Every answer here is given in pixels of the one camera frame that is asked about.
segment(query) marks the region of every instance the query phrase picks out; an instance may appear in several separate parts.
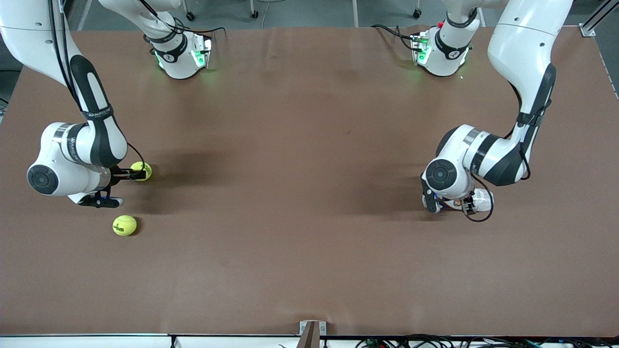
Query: yellow tennis ball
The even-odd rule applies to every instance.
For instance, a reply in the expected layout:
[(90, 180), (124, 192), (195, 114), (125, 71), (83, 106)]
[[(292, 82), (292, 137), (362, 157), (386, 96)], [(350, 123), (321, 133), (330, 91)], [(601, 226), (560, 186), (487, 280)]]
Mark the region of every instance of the yellow tennis ball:
[[(133, 170), (142, 170), (142, 161), (136, 162), (136, 163), (132, 164), (131, 165), (131, 169), (133, 169)], [(138, 179), (136, 181), (148, 180), (150, 178), (150, 176), (153, 174), (153, 168), (151, 168), (148, 163), (144, 164), (144, 171), (146, 171), (146, 179)]]
[(112, 229), (119, 236), (128, 236), (136, 231), (137, 221), (133, 216), (121, 215), (114, 220)]

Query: brown table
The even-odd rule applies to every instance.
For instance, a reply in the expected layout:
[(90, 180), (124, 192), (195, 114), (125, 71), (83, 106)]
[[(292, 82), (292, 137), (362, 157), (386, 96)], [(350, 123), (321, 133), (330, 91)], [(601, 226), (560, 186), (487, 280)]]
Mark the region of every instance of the brown table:
[[(616, 335), (619, 108), (593, 39), (559, 35), (532, 178), (495, 189), (488, 222), (420, 203), (447, 130), (513, 125), (491, 31), (448, 78), (374, 29), (229, 32), (212, 69), (181, 81), (140, 33), (77, 33), (155, 175), (116, 186), (115, 210), (34, 192), (43, 128), (80, 115), (63, 86), (22, 74), (0, 128), (0, 333), (288, 333), (314, 318), (333, 334)], [(121, 214), (137, 235), (112, 232)]]

